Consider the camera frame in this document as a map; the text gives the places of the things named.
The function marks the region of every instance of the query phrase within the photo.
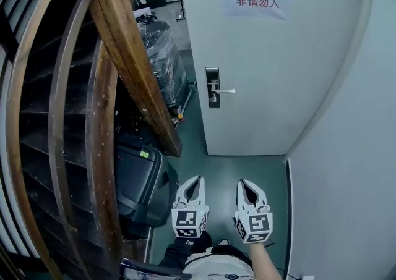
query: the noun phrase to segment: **green sticker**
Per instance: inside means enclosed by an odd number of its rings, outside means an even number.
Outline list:
[[[144,157],[144,158],[148,158],[150,156],[150,154],[146,153],[145,151],[141,151],[140,155],[141,155],[141,157]]]

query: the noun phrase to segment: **door lock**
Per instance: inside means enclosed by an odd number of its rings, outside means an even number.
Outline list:
[[[206,67],[206,81],[210,108],[220,107],[220,94],[234,94],[235,89],[220,89],[220,77],[218,67]]]

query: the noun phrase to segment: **person's right arm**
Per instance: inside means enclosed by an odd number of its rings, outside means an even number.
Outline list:
[[[249,244],[249,251],[256,280],[282,280],[263,243]]]

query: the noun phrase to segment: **plastic-wrapped object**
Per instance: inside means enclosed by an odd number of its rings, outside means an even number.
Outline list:
[[[187,88],[186,71],[169,25],[157,21],[138,23],[138,26],[166,106],[182,105],[181,95]]]

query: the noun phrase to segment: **black cable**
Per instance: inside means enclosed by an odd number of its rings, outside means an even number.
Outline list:
[[[285,270],[283,270],[282,268],[277,268],[278,270],[282,270],[282,272],[285,274],[286,272],[285,272]],[[288,273],[286,273],[289,277],[291,277],[291,278],[293,278],[293,279],[296,279],[296,280],[301,280],[301,278],[296,278],[296,277],[293,277],[293,276],[290,276]]]

